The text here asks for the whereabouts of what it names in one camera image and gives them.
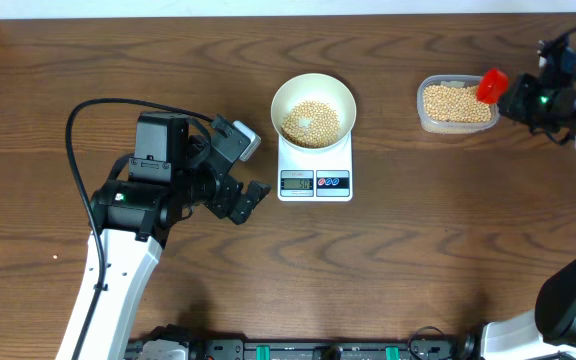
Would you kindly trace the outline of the red plastic measuring scoop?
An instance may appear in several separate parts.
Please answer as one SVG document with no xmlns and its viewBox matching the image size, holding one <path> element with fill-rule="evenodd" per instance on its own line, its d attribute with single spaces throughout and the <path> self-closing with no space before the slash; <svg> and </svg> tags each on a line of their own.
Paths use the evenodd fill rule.
<svg viewBox="0 0 576 360">
<path fill-rule="evenodd" d="M 479 102 L 491 105 L 496 104 L 509 86 L 508 76 L 497 68 L 485 73 L 479 82 L 475 93 Z"/>
</svg>

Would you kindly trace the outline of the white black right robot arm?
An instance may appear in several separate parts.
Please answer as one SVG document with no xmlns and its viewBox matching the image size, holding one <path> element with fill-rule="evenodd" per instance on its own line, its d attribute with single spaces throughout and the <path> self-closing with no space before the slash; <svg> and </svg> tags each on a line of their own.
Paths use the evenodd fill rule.
<svg viewBox="0 0 576 360">
<path fill-rule="evenodd" d="M 537 50 L 539 69 L 509 80 L 499 70 L 479 82 L 476 98 L 576 158 L 576 27 Z M 476 359 L 576 359 L 576 256 L 541 285 L 533 307 L 485 324 Z"/>
</svg>

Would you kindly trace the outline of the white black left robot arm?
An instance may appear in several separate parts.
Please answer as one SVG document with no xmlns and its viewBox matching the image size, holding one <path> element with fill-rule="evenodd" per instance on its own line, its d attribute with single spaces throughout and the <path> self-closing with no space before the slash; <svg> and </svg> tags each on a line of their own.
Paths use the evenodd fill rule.
<svg viewBox="0 0 576 360">
<path fill-rule="evenodd" d="M 91 234 L 86 268 L 60 359 L 120 359 L 139 302 L 172 227 L 203 205 L 236 225 L 271 187 L 230 175 L 261 142 L 240 121 L 203 126 L 174 112 L 143 112 L 135 150 L 120 157 L 103 186 L 85 199 Z"/>
</svg>

